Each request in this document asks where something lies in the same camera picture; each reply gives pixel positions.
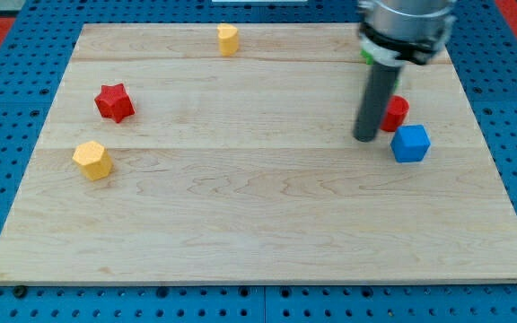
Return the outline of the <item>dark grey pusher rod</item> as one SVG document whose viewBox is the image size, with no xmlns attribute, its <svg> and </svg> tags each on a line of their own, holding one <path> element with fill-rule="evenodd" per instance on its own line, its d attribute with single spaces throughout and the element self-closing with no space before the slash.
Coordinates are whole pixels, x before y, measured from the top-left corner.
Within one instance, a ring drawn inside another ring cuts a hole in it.
<svg viewBox="0 0 517 323">
<path fill-rule="evenodd" d="M 354 139 L 367 143 L 377 136 L 402 66 L 374 63 L 354 122 Z"/>
</svg>

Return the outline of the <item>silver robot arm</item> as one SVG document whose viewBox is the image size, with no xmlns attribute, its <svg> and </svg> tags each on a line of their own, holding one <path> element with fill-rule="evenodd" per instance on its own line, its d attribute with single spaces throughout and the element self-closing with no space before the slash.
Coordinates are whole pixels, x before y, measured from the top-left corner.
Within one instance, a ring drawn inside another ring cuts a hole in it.
<svg viewBox="0 0 517 323">
<path fill-rule="evenodd" d="M 376 137 L 407 62 L 426 65 L 445 46 L 455 22 L 454 0 L 363 0 L 358 37 L 372 67 L 358 109 L 353 137 Z"/>
</svg>

